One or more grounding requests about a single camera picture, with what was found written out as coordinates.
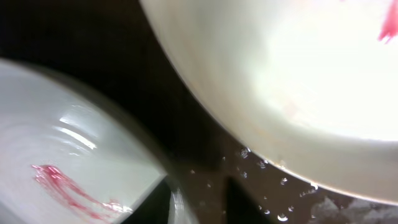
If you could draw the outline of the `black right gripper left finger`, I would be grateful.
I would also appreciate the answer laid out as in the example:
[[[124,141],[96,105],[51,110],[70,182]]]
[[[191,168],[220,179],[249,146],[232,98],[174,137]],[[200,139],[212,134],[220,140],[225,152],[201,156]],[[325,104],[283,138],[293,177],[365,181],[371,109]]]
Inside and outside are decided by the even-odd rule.
[[[171,193],[166,179],[162,180],[122,224],[168,224]]]

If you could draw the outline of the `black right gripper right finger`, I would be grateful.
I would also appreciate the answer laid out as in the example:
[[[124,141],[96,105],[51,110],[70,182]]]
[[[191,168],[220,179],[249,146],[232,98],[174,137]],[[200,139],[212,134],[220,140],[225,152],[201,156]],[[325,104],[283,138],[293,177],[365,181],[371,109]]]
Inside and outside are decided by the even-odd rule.
[[[227,224],[272,224],[270,211],[264,203],[255,200],[235,179],[226,179],[224,193],[224,223]]]

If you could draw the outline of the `pale green plate red stain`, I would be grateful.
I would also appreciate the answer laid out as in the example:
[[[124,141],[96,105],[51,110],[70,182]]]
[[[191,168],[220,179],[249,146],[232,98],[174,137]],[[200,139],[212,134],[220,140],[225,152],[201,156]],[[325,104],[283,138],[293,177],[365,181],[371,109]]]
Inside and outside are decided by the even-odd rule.
[[[196,223],[158,150],[93,90],[1,60],[2,223],[122,223],[164,179],[168,223]]]

